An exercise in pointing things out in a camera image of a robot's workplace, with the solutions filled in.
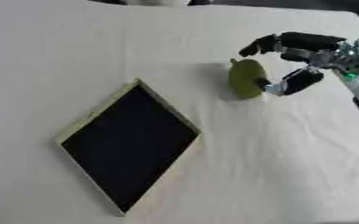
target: cream-colored border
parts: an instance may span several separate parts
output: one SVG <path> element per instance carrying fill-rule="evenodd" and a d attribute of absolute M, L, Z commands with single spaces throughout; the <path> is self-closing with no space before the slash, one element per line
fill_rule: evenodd
<path fill-rule="evenodd" d="M 168 101 L 160 97 L 155 91 L 153 91 L 148 85 L 146 85 L 144 82 L 142 82 L 140 79 L 135 79 L 131 84 L 125 85 L 123 88 L 121 88 L 118 92 L 112 94 L 108 100 L 106 100 L 103 104 L 98 106 L 96 109 L 94 109 L 92 112 L 88 113 L 85 117 L 78 120 L 77 122 L 74 122 L 73 124 L 69 125 L 67 128 L 62 130 L 56 137 L 55 142 L 56 144 L 63 149 L 64 152 L 71 158 L 71 160 L 81 168 L 83 173 L 87 176 L 89 180 L 91 180 L 95 187 L 98 188 L 98 190 L 103 193 L 103 195 L 109 200 L 112 204 L 115 205 L 116 212 L 118 213 L 118 216 L 124 216 L 125 212 L 123 212 L 117 204 L 109 197 L 109 195 L 106 194 L 106 192 L 101 189 L 99 185 L 94 182 L 94 180 L 84 171 L 84 169 L 74 160 L 74 158 L 62 147 L 62 144 L 74 133 L 85 127 L 87 124 L 91 123 L 97 116 L 99 116 L 104 110 L 109 108 L 112 104 L 116 103 L 118 99 L 126 95 L 128 92 L 130 92 L 134 87 L 136 86 L 142 87 L 148 94 L 150 94 L 157 102 L 161 103 L 167 110 L 172 112 L 178 119 L 180 119 L 186 126 L 188 126 L 190 129 L 192 129 L 196 134 L 197 137 L 187 146 L 186 150 L 179 155 L 179 157 L 174 161 L 167 170 L 158 178 L 158 180 L 144 193 L 144 195 L 128 210 L 128 212 L 136 205 L 139 204 L 139 201 L 148 193 L 151 193 L 151 189 L 158 183 L 163 182 L 162 179 L 165 179 L 164 177 L 168 176 L 170 170 L 172 170 L 172 167 L 174 164 L 179 163 L 179 159 L 183 157 L 183 154 L 187 151 L 187 149 L 196 142 L 196 140 L 200 137 L 200 130 L 194 126 L 187 118 L 185 118 L 179 111 L 177 111 Z"/>

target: robot finger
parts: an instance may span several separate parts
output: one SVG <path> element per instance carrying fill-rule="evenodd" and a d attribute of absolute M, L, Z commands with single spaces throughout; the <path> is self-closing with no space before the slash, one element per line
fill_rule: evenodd
<path fill-rule="evenodd" d="M 284 32 L 280 35 L 280 44 L 284 47 L 318 52 L 319 50 L 337 50 L 339 42 L 345 38 L 315 35 L 302 32 Z"/>
<path fill-rule="evenodd" d="M 243 57 L 255 55 L 256 53 L 270 53 L 275 51 L 275 45 L 278 42 L 277 35 L 269 35 L 262 38 L 258 38 L 250 45 L 244 47 L 239 54 Z"/>
<path fill-rule="evenodd" d="M 312 71 L 309 69 L 298 69 L 283 77 L 282 82 L 285 82 L 285 89 L 283 95 L 292 95 L 313 84 L 322 81 L 324 74 L 319 71 Z"/>
<path fill-rule="evenodd" d="M 292 95 L 312 86 L 323 78 L 323 73 L 302 68 L 287 74 L 282 81 L 276 84 L 271 84 L 271 82 L 265 78 L 258 78 L 255 82 L 259 88 L 270 94 Z"/>

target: table surface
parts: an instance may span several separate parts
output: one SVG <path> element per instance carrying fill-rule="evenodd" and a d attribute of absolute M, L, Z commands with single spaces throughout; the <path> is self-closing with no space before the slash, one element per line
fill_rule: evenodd
<path fill-rule="evenodd" d="M 348 12 L 0 1 L 0 223 L 359 220 L 359 111 L 332 74 L 290 97 L 238 101 L 228 61 L 287 31 L 359 39 Z M 303 65 L 256 57 L 272 79 Z M 125 218 L 53 137 L 140 77 L 202 130 Z"/>

